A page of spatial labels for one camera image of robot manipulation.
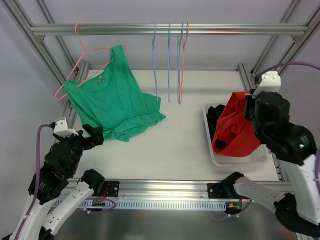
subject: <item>white perforated rail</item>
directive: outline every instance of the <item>white perforated rail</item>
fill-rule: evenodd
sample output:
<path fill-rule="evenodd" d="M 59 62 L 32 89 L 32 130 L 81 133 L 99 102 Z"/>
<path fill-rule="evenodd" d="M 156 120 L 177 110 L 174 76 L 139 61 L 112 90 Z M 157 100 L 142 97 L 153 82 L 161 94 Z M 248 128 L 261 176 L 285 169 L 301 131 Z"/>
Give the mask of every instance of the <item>white perforated rail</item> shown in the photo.
<path fill-rule="evenodd" d="M 196 210 L 196 211 L 225 211 L 226 203 L 224 201 L 165 201 L 165 200 L 131 200 L 131 199 L 113 199 L 117 209 L 143 209 L 143 210 Z M 63 198 L 58 198 L 53 207 L 57 207 Z M 112 203 L 102 201 L 102 206 L 95 206 L 94 200 L 84 201 L 79 208 L 101 209 L 110 208 Z"/>

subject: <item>pink clothes hanger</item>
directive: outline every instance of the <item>pink clothes hanger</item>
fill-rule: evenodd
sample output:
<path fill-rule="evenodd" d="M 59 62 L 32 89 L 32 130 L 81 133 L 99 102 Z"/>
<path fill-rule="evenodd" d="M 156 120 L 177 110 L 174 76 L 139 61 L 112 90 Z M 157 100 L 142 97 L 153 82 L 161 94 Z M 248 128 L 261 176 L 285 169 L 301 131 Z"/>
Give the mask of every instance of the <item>pink clothes hanger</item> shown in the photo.
<path fill-rule="evenodd" d="M 83 22 L 78 22 L 75 27 L 74 27 L 74 31 L 75 31 L 75 35 L 78 37 L 79 42 L 83 48 L 83 52 L 80 56 L 80 58 L 78 59 L 78 61 L 76 62 L 76 64 L 74 65 L 73 69 L 71 70 L 71 72 L 69 73 L 69 76 L 66 78 L 67 80 L 70 78 L 71 74 L 74 72 L 74 70 L 76 69 L 77 65 L 79 64 L 79 62 L 81 61 L 82 57 L 85 55 L 85 52 L 92 52 L 92 51 L 98 51 L 98 50 L 105 50 L 105 49 L 112 49 L 111 46 L 108 47 L 100 47 L 100 48 L 86 48 L 84 42 L 81 40 L 78 32 L 77 32 L 77 27 L 79 24 L 84 24 Z M 93 73 L 92 75 L 88 76 L 83 82 L 81 82 L 77 87 L 81 86 L 82 84 L 84 84 L 86 81 L 88 81 L 92 76 L 94 76 L 97 72 L 99 72 L 100 70 L 102 70 L 103 68 L 105 68 L 109 63 L 111 63 L 114 59 L 111 59 L 110 61 L 108 61 L 105 65 L 103 65 L 99 70 L 97 70 L 95 73 Z M 63 95 L 62 97 L 58 98 L 57 95 L 60 92 L 60 90 L 63 88 L 63 85 L 58 89 L 58 91 L 55 93 L 54 97 L 57 100 L 61 100 L 63 99 L 65 96 L 67 96 L 67 94 Z"/>
<path fill-rule="evenodd" d="M 186 49 L 187 39 L 188 39 L 188 36 L 189 36 L 189 30 L 190 30 L 189 22 L 187 22 L 187 24 L 188 24 L 188 29 L 186 31 L 185 40 L 184 40 L 184 42 L 182 44 L 183 52 L 182 52 L 181 81 L 180 81 L 180 85 L 179 85 L 179 104 L 182 103 L 182 83 L 184 81 L 185 49 Z"/>

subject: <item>gray floor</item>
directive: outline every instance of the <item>gray floor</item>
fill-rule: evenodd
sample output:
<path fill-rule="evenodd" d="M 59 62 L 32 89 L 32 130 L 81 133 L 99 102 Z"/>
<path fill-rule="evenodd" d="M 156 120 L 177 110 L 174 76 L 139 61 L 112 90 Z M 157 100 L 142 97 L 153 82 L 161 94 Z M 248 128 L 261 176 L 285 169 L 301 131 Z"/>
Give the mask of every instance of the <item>gray floor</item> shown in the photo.
<path fill-rule="evenodd" d="M 252 203 L 237 219 L 212 219 L 222 212 L 123 210 L 87 215 L 76 213 L 55 240 L 293 240 L 262 206 Z"/>

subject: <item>white plastic bracket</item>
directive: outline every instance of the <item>white plastic bracket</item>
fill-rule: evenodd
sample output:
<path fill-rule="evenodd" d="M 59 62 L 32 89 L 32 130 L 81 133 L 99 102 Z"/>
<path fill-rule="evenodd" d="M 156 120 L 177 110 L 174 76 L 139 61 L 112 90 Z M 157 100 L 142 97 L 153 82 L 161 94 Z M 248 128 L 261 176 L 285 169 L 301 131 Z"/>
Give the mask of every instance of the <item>white plastic bracket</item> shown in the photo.
<path fill-rule="evenodd" d="M 281 77 L 277 71 L 267 71 L 261 76 L 261 82 L 254 91 L 252 98 L 261 92 L 278 92 L 281 87 Z"/>
<path fill-rule="evenodd" d="M 60 118 L 57 118 L 55 120 L 55 127 L 53 130 L 53 133 L 57 134 L 60 137 L 68 137 L 72 134 L 79 135 L 76 130 L 72 128 L 68 128 L 67 119 L 63 116 Z"/>

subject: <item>red cloth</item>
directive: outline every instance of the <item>red cloth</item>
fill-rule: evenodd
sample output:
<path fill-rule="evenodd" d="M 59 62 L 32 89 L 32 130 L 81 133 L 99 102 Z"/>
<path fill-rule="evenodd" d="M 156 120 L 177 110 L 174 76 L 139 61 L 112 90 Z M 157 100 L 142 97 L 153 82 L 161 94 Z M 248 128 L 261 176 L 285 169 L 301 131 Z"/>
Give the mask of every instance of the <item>red cloth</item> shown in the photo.
<path fill-rule="evenodd" d="M 248 91 L 233 92 L 216 123 L 212 149 L 217 154 L 228 157 L 246 157 L 260 145 L 252 122 L 246 120 L 246 99 Z M 219 149 L 216 140 L 225 141 L 226 147 Z"/>

